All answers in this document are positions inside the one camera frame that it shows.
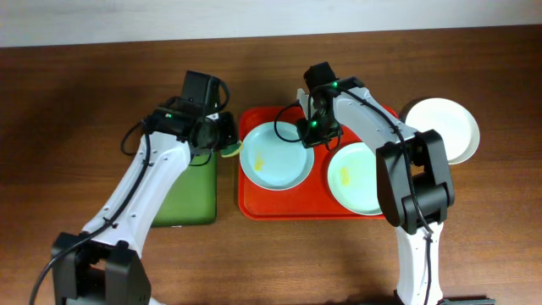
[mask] plate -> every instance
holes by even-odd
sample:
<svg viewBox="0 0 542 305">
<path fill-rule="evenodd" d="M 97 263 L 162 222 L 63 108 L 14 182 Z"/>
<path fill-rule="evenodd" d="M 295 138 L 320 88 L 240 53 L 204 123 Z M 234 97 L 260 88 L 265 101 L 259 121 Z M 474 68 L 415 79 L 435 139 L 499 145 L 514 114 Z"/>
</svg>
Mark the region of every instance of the plate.
<svg viewBox="0 0 542 305">
<path fill-rule="evenodd" d="M 286 139 L 299 137 L 290 123 L 278 122 L 277 130 Z M 268 122 L 246 135 L 240 161 L 252 183 L 267 190 L 283 191 L 299 185 L 311 173 L 314 150 L 306 149 L 300 142 L 280 140 L 274 133 L 274 122 Z"/>
<path fill-rule="evenodd" d="M 361 215 L 382 214 L 376 190 L 376 157 L 365 143 L 343 147 L 333 156 L 328 184 L 346 209 Z"/>
<path fill-rule="evenodd" d="M 406 114 L 405 124 L 420 131 L 436 130 L 444 142 L 448 164 L 459 164 L 474 155 L 480 129 L 462 105 L 445 98 L 428 98 Z"/>
</svg>

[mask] tray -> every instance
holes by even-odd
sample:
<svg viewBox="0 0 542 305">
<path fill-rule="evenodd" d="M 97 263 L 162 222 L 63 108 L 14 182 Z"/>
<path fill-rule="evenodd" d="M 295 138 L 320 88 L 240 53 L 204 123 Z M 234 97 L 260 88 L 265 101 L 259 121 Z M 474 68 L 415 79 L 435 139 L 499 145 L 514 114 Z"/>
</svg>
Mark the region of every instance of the tray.
<svg viewBox="0 0 542 305">
<path fill-rule="evenodd" d="M 258 107 L 247 110 L 241 117 L 239 137 L 258 125 L 274 121 L 283 107 Z M 390 113 L 397 114 L 385 107 Z M 295 124 L 303 117 L 300 108 L 285 111 L 280 120 Z M 343 126 L 340 147 L 360 142 L 350 129 Z M 329 146 L 334 147 L 336 139 Z M 238 200 L 239 209 L 254 220 L 304 220 L 304 219 L 383 219 L 383 215 L 364 216 L 343 208 L 333 197 L 328 187 L 327 170 L 334 152 L 324 145 L 314 148 L 314 165 L 311 174 L 299 185 L 286 191 L 269 191 L 253 184 L 239 164 Z"/>
</svg>

